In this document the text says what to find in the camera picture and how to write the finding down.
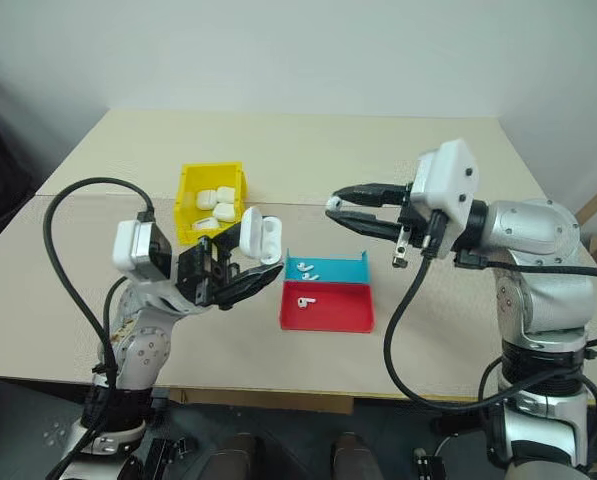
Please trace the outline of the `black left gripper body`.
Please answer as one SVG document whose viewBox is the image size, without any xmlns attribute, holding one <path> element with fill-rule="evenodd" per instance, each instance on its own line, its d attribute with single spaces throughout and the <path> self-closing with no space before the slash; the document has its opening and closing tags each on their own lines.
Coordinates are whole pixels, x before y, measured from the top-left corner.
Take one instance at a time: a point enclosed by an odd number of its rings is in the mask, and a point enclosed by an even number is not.
<svg viewBox="0 0 597 480">
<path fill-rule="evenodd" d="M 176 287 L 195 306 L 216 306 L 216 291 L 238 273 L 239 265 L 231 257 L 219 261 L 212 238 L 201 236 L 178 257 Z"/>
</svg>

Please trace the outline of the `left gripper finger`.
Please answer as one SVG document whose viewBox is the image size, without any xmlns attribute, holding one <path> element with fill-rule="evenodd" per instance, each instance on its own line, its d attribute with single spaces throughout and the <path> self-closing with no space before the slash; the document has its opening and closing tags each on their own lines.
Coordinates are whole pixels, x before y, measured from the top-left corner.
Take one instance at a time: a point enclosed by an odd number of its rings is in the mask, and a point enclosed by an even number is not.
<svg viewBox="0 0 597 480">
<path fill-rule="evenodd" d="M 220 310 L 229 310 L 236 303 L 256 295 L 278 277 L 283 267 L 282 263 L 260 265 L 238 273 L 216 291 L 216 306 Z"/>
<path fill-rule="evenodd" d="M 235 223 L 212 238 L 212 244 L 217 249 L 219 261 L 227 261 L 231 252 L 240 244 L 241 223 Z"/>
</svg>

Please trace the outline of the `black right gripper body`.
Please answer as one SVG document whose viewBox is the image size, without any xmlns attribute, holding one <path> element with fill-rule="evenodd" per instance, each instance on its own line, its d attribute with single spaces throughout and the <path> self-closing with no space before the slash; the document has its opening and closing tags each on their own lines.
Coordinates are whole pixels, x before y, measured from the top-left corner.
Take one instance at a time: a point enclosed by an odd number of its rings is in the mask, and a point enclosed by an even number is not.
<svg viewBox="0 0 597 480">
<path fill-rule="evenodd" d="M 404 186 L 405 193 L 397 221 L 400 232 L 392 257 L 394 268 L 408 266 L 406 250 L 409 245 L 418 248 L 425 258 L 437 258 L 449 222 L 448 216 L 442 210 L 433 210 L 428 219 L 420 214 L 411 200 L 412 187 L 412 183 Z"/>
</svg>

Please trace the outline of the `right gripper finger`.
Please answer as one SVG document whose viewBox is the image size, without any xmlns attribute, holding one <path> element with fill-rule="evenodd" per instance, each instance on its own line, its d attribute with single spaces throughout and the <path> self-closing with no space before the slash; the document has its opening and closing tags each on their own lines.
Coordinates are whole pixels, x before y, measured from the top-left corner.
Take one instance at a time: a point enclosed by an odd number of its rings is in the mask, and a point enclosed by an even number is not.
<svg viewBox="0 0 597 480">
<path fill-rule="evenodd" d="M 398 206 L 402 204 L 407 191 L 404 185 L 368 183 L 341 188 L 333 196 L 365 207 Z"/>
<path fill-rule="evenodd" d="M 399 224 L 379 220 L 375 215 L 368 213 L 326 210 L 325 215 L 335 223 L 363 236 L 396 242 L 401 232 Z"/>
</svg>

